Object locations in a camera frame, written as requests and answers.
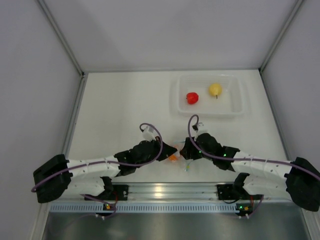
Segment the red fake apple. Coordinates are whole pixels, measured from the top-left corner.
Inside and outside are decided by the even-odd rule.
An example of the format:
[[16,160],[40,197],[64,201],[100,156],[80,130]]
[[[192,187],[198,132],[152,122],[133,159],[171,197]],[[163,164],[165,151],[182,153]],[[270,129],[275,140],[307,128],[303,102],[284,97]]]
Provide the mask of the red fake apple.
[[186,94],[186,102],[189,105],[194,105],[199,101],[199,95],[196,92],[188,92]]

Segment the orange fake fruit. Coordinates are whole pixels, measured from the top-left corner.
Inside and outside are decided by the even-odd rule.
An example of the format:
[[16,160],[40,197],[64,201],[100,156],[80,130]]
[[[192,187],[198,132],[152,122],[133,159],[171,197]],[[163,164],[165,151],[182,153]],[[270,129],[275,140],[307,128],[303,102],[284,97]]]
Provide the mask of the orange fake fruit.
[[177,153],[175,154],[172,154],[171,156],[168,157],[168,160],[171,161],[171,162],[176,162],[179,160],[179,155]]

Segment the clear zip top bag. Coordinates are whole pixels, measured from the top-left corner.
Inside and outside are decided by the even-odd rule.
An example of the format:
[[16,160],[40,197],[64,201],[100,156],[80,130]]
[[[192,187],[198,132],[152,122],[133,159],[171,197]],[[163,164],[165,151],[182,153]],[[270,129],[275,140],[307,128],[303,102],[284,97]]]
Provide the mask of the clear zip top bag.
[[188,172],[190,170],[190,165],[193,162],[192,159],[185,159],[181,154],[180,151],[183,149],[185,145],[185,141],[174,141],[170,146],[176,149],[174,154],[179,155],[179,160],[176,162],[171,162],[168,158],[164,160],[167,165],[172,165],[179,167],[181,170]]

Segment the yellow fake fruit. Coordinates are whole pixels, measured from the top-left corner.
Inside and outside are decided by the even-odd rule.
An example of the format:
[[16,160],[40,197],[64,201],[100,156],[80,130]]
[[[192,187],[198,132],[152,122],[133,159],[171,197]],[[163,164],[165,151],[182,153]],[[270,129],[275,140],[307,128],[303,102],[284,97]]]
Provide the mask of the yellow fake fruit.
[[208,88],[209,94],[216,99],[222,94],[222,91],[223,88],[219,83],[213,83]]

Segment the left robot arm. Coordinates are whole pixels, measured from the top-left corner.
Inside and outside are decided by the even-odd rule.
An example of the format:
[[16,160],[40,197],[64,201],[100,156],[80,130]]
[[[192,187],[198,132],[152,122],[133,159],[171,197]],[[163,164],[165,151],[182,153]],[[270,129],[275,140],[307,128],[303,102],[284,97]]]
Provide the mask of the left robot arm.
[[33,172],[31,192],[41,204],[59,198],[107,200],[113,192],[112,179],[133,174],[154,161],[163,161],[178,150],[159,138],[143,140],[133,148],[99,159],[71,160],[58,154]]

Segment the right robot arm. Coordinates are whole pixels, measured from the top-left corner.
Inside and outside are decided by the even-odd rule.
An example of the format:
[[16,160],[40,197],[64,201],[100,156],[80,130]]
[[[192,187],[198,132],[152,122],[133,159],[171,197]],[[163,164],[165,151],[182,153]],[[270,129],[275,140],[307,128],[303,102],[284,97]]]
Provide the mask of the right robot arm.
[[179,153],[186,160],[205,158],[224,171],[238,173],[233,189],[243,195],[264,195],[291,200],[312,212],[320,209],[320,173],[306,159],[261,159],[238,148],[222,146],[209,133],[186,138]]

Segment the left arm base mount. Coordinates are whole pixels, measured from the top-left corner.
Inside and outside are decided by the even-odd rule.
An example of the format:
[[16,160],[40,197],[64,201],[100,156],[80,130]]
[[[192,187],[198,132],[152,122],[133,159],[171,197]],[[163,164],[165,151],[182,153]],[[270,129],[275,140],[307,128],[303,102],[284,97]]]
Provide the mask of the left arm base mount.
[[115,184],[112,186],[113,189],[107,197],[108,201],[127,201],[129,186],[127,184]]

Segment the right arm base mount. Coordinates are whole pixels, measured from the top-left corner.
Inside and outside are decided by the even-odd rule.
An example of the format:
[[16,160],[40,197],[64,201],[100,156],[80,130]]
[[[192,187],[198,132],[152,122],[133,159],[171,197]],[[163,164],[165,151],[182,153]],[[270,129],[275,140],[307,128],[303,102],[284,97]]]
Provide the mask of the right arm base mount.
[[232,184],[218,184],[217,197],[220,201],[237,201],[239,195],[235,192]]

